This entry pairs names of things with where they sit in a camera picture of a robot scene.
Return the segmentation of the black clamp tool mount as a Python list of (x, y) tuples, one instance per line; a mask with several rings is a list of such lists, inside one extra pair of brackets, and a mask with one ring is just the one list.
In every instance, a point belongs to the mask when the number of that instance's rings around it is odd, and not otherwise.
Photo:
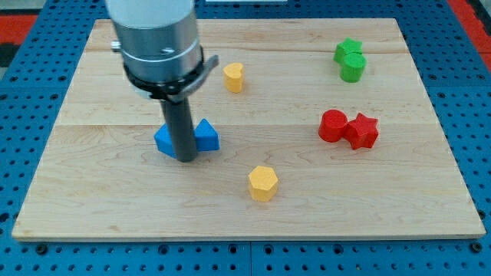
[(149, 82), (141, 80), (124, 65), (124, 72), (133, 90), (148, 100), (166, 100), (179, 103), (195, 93), (205, 83), (211, 71), (219, 65), (219, 56), (213, 55), (207, 61), (201, 61), (188, 74), (167, 82)]

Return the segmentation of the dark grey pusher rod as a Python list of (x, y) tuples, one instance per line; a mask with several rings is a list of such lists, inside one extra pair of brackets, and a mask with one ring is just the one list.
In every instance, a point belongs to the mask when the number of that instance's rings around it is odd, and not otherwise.
[(198, 150), (188, 99), (179, 103), (161, 100), (160, 105), (176, 159), (183, 163), (193, 161)]

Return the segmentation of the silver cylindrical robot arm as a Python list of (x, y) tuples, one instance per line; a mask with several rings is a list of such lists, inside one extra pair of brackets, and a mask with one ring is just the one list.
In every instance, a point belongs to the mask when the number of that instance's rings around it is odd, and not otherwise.
[(219, 63), (205, 58), (193, 0), (106, 0), (124, 71), (141, 97), (158, 100), (174, 156), (191, 162), (198, 154), (189, 96)]

